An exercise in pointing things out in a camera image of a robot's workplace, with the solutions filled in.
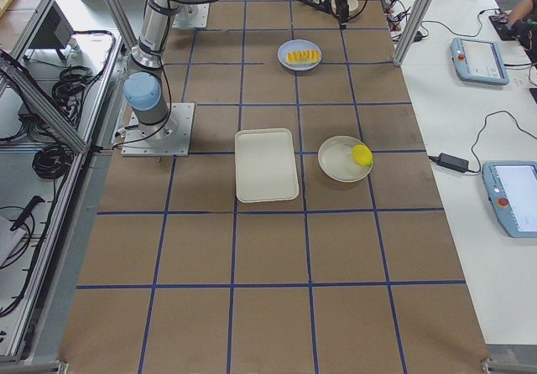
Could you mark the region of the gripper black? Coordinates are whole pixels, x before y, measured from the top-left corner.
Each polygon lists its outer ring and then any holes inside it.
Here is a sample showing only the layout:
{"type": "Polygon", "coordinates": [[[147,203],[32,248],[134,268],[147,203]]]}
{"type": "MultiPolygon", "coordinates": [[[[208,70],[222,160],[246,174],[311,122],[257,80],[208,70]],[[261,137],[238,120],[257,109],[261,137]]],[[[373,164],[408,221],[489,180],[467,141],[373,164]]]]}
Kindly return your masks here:
{"type": "Polygon", "coordinates": [[[349,6],[347,0],[335,0],[336,15],[338,19],[339,29],[347,29],[349,18],[349,6]]]}

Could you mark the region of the person's forearm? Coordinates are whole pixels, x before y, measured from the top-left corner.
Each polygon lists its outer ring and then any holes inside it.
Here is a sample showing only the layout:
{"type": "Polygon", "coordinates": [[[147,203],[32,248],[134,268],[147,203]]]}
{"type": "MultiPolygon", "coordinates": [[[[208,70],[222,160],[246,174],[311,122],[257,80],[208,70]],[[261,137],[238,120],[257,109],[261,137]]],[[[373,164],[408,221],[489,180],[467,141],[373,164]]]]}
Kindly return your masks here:
{"type": "Polygon", "coordinates": [[[515,8],[522,8],[526,12],[525,18],[524,18],[526,19],[532,14],[532,12],[535,9],[535,6],[536,6],[536,0],[523,0],[515,8]]]}

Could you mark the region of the person's hand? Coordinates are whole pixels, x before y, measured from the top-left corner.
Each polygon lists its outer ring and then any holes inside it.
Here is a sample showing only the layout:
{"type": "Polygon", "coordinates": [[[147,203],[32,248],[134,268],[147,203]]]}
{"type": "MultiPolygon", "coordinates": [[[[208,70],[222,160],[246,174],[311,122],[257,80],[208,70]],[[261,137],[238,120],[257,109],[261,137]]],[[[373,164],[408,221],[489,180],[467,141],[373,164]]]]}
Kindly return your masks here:
{"type": "Polygon", "coordinates": [[[508,16],[508,22],[514,24],[525,18],[526,12],[522,8],[515,8],[508,16]]]}

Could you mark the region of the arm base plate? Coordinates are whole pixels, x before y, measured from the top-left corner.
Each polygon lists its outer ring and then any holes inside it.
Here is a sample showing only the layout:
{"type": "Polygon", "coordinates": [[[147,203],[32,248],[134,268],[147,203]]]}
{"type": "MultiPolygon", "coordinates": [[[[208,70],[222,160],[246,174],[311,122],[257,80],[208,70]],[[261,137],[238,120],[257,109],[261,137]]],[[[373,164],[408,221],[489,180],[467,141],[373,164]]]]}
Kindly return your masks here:
{"type": "Polygon", "coordinates": [[[121,155],[125,157],[187,156],[195,114],[194,103],[172,103],[169,120],[163,127],[145,126],[131,114],[133,129],[126,131],[121,155]]]}
{"type": "Polygon", "coordinates": [[[208,22],[209,9],[209,4],[181,4],[178,7],[172,28],[178,30],[205,29],[208,22]]]}

